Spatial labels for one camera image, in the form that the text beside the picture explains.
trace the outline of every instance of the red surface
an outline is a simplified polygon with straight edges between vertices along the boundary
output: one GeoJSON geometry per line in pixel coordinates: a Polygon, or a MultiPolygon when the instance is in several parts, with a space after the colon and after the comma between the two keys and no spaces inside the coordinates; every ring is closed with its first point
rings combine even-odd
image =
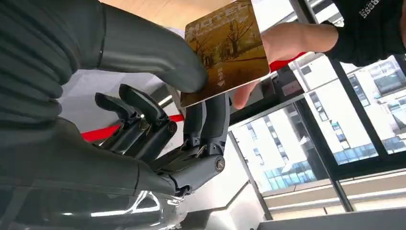
{"type": "Polygon", "coordinates": [[[289,59],[289,60],[285,60],[285,61],[274,61],[272,62],[269,67],[271,69],[271,72],[277,71],[279,69],[281,69],[282,67],[286,66],[287,64],[289,64],[291,61],[296,60],[297,58],[299,58],[300,56],[304,55],[306,52],[302,52],[299,55],[297,55],[296,57],[289,59]]]}
{"type": "MultiPolygon", "coordinates": [[[[169,118],[174,121],[174,122],[179,122],[185,120],[182,115],[173,115],[169,116],[169,118]]],[[[110,137],[120,126],[111,126],[107,128],[102,128],[102,129],[97,129],[93,131],[89,131],[86,133],[82,133],[83,139],[85,139],[88,142],[93,142],[97,140],[103,140],[108,137],[110,137]]]]}

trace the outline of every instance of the black sleeve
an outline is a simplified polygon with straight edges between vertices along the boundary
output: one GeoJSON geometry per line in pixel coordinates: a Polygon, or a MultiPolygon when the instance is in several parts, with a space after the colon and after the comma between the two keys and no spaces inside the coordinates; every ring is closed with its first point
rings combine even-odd
{"type": "Polygon", "coordinates": [[[324,54],[329,58],[338,59],[341,62],[358,64],[360,62],[359,51],[353,34],[348,32],[344,27],[337,27],[329,21],[325,21],[323,24],[334,26],[338,32],[336,44],[324,54]]]}
{"type": "Polygon", "coordinates": [[[0,22],[0,127],[55,119],[78,69],[150,72],[184,92],[207,80],[181,37],[97,0],[2,0],[0,22]]]}

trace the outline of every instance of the window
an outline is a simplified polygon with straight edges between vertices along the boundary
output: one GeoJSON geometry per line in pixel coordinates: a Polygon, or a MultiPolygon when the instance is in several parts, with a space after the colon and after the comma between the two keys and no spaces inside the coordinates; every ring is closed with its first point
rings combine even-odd
{"type": "Polygon", "coordinates": [[[368,71],[381,95],[394,93],[406,87],[406,77],[397,63],[386,60],[380,64],[372,64],[368,71]]]}
{"type": "Polygon", "coordinates": [[[294,106],[290,105],[232,131],[262,193],[326,179],[303,127],[294,106]]]}
{"type": "Polygon", "coordinates": [[[318,112],[318,115],[320,116],[320,119],[322,121],[327,121],[328,116],[327,116],[323,106],[321,105],[321,102],[320,102],[316,92],[311,92],[309,95],[310,95],[310,99],[312,99],[312,102],[315,105],[315,108],[318,112]]]}
{"type": "Polygon", "coordinates": [[[336,132],[337,138],[343,147],[343,149],[348,149],[350,148],[350,145],[347,142],[347,138],[345,137],[340,124],[337,121],[331,121],[331,126],[333,127],[333,130],[336,132]]]}
{"type": "Polygon", "coordinates": [[[355,75],[351,75],[349,77],[351,85],[356,92],[359,100],[361,101],[361,104],[365,107],[370,105],[367,96],[364,93],[364,90],[362,89],[360,83],[358,82],[358,79],[355,77],[355,75]]]}
{"type": "Polygon", "coordinates": [[[249,130],[249,133],[251,134],[252,139],[256,140],[257,139],[257,134],[255,131],[252,129],[251,124],[247,124],[247,128],[249,130]]]}

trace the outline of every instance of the robotic arm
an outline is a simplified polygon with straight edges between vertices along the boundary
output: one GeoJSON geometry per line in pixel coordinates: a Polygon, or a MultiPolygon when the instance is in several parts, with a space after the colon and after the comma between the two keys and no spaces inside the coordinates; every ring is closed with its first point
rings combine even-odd
{"type": "Polygon", "coordinates": [[[58,117],[61,86],[78,69],[150,72],[180,91],[201,89],[203,65],[161,26],[96,0],[3,0],[0,60],[0,185],[12,188],[0,186],[0,228],[151,229],[152,217],[160,221],[155,227],[168,225],[175,196],[225,166],[226,94],[188,108],[185,143],[158,159],[176,125],[130,86],[120,88],[121,99],[96,95],[123,121],[101,147],[58,117]],[[136,198],[126,203],[123,196],[136,198]]]}

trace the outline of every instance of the glass window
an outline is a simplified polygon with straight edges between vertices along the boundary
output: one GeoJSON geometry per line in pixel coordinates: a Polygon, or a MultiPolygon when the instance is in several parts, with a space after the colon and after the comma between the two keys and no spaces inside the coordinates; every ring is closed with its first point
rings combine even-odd
{"type": "Polygon", "coordinates": [[[353,74],[349,77],[351,85],[354,89],[354,91],[356,92],[359,100],[361,101],[361,104],[365,107],[370,105],[368,98],[366,97],[364,90],[362,90],[362,87],[360,85],[360,83],[357,80],[357,77],[353,74]]]}
{"type": "Polygon", "coordinates": [[[347,74],[388,153],[406,150],[406,77],[396,59],[389,57],[347,74]]]}
{"type": "Polygon", "coordinates": [[[262,193],[327,178],[293,105],[232,132],[262,193]],[[250,130],[256,133],[256,139],[250,130]]]}
{"type": "Polygon", "coordinates": [[[310,99],[312,99],[313,104],[315,105],[315,108],[316,108],[316,110],[317,110],[317,112],[318,112],[318,114],[320,116],[320,119],[322,121],[327,121],[328,116],[327,116],[326,112],[324,111],[323,106],[321,105],[321,102],[320,102],[320,100],[319,100],[319,98],[317,96],[317,93],[316,92],[311,92],[309,94],[309,96],[310,96],[310,99]]]}
{"type": "MultiPolygon", "coordinates": [[[[344,153],[344,150],[366,147],[371,144],[371,140],[328,58],[324,55],[310,54],[301,57],[296,61],[296,65],[291,65],[291,68],[294,69],[299,81],[303,82],[304,88],[308,89],[307,93],[305,93],[305,99],[338,164],[359,161],[374,156],[376,151],[373,147],[371,154],[366,156],[356,155],[357,158],[353,157],[353,155],[347,157],[344,153]],[[304,75],[300,70],[304,66],[310,66],[311,72],[304,75]]],[[[359,74],[362,69],[346,68],[348,78],[361,103],[365,106],[364,108],[366,110],[372,109],[374,107],[373,102],[376,101],[376,92],[379,91],[376,87],[375,92],[370,91],[369,89],[374,89],[374,87],[364,84],[364,76],[367,74],[369,76],[369,73],[364,71],[359,74]]]]}

